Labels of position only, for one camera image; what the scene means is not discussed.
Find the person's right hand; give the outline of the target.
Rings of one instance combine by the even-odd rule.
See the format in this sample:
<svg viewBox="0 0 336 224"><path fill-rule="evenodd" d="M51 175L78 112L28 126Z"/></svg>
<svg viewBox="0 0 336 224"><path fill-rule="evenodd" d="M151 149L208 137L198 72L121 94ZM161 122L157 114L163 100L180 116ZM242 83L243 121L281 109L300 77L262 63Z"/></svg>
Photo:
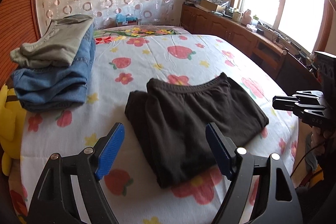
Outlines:
<svg viewBox="0 0 336 224"><path fill-rule="evenodd" d="M325 147L322 143L326 143L328 140L332 141L331 147L335 148L335 132L323 131L321 128L312 127L311 147L315 147L313 151L316 156L321 156L325 153Z"/></svg>

